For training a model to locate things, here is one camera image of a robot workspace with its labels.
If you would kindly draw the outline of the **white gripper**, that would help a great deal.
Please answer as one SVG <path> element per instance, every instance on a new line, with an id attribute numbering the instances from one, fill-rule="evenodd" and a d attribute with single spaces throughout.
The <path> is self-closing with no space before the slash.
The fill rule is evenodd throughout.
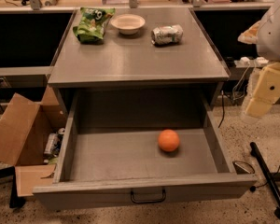
<path id="1" fill-rule="evenodd" d="M 248 80 L 244 99 L 244 118 L 261 119 L 280 99 L 280 5 L 274 4 L 238 36 L 244 44 L 257 44 L 257 53 L 270 61 L 276 61 L 254 69 Z"/>

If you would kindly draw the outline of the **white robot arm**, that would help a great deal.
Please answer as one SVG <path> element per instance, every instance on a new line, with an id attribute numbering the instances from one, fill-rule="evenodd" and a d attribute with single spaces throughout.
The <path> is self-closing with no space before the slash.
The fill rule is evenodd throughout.
<path id="1" fill-rule="evenodd" d="M 254 123 L 280 99 L 280 0 L 275 0 L 260 21 L 241 33 L 238 41 L 255 44 L 257 54 L 268 61 L 254 68 L 242 103 L 242 120 Z"/>

